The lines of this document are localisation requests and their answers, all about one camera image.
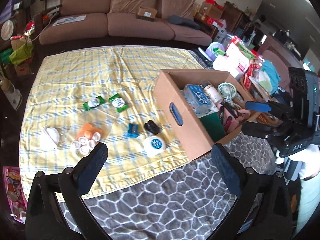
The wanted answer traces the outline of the right forearm white sleeve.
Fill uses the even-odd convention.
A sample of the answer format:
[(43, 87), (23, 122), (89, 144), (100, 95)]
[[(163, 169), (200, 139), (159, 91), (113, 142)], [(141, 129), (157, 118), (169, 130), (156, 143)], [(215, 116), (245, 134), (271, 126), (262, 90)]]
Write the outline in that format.
[(319, 174), (302, 180), (301, 187), (296, 234), (306, 225), (319, 204)]

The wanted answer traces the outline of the right white gloved hand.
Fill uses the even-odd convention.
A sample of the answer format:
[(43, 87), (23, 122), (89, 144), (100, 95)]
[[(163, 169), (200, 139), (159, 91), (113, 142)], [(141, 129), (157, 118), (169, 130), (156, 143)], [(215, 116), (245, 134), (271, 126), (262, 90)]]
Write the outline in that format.
[(319, 174), (319, 146), (311, 144), (285, 158), (280, 157), (277, 151), (276, 164), (284, 164), (283, 174), (286, 180), (309, 180)]

